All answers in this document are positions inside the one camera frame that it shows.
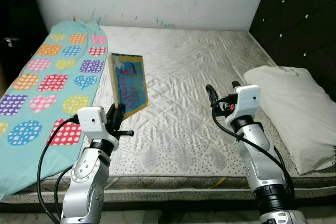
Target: bed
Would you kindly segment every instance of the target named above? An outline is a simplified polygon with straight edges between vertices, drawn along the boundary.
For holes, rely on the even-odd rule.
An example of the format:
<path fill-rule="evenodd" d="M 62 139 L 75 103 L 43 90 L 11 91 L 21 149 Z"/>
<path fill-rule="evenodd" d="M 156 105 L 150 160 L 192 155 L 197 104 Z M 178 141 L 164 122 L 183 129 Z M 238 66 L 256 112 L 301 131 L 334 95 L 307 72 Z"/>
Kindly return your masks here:
<path fill-rule="evenodd" d="M 150 105 L 126 119 L 121 128 L 134 130 L 111 155 L 105 202 L 253 199 L 236 141 L 211 118 L 205 85 L 220 97 L 232 93 L 231 82 L 262 65 L 276 66 L 247 31 L 200 31 L 101 26 L 109 52 L 142 55 Z M 93 105 L 107 110 L 113 102 L 105 66 Z M 299 176 L 277 130 L 263 111 L 261 121 L 279 149 L 293 178 L 297 198 L 335 193 L 333 167 Z M 84 140 L 83 147 L 88 145 Z M 54 202 L 57 175 L 42 182 L 45 202 Z M 60 201 L 70 183 L 60 183 Z M 1 201 L 38 203 L 36 186 Z"/>

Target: light blue blanket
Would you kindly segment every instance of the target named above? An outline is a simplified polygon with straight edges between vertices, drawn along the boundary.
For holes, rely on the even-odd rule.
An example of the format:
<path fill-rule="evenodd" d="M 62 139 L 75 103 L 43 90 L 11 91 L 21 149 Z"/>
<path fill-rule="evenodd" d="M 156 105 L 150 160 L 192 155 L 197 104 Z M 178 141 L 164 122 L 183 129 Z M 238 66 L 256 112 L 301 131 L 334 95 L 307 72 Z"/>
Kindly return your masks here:
<path fill-rule="evenodd" d="M 36 182 L 53 130 L 92 105 L 106 53 L 107 39 L 96 23 L 65 21 L 51 29 L 0 100 L 0 199 Z M 41 177 L 72 165 L 82 139 L 79 125 L 63 127 L 45 155 Z"/>

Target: pillow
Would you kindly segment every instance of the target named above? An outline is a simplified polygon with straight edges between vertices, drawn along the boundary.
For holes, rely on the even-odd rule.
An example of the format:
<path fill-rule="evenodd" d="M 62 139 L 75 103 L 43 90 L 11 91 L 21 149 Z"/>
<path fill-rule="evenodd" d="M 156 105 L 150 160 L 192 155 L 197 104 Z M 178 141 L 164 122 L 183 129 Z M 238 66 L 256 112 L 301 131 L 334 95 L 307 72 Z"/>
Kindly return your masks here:
<path fill-rule="evenodd" d="M 260 107 L 271 119 L 299 174 L 332 166 L 336 103 L 304 68 L 268 67 L 244 74 L 261 87 Z"/>

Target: book cover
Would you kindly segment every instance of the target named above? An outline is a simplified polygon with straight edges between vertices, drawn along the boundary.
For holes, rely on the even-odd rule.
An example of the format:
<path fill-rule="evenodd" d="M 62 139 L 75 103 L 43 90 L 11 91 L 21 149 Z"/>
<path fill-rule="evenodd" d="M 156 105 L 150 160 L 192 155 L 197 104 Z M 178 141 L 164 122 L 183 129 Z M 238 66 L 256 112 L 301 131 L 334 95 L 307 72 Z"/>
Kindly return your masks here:
<path fill-rule="evenodd" d="M 124 120 L 149 105 L 142 56 L 109 54 L 114 103 L 126 106 Z"/>

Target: black headboard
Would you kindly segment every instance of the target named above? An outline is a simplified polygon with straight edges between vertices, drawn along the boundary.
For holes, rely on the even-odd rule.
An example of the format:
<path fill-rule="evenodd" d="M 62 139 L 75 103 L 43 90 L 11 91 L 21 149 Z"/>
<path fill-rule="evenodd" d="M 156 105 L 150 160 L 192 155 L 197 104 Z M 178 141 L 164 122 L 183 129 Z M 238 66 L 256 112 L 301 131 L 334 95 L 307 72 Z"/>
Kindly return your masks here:
<path fill-rule="evenodd" d="M 336 0 L 261 0 L 250 33 L 277 65 L 308 69 L 336 101 Z"/>

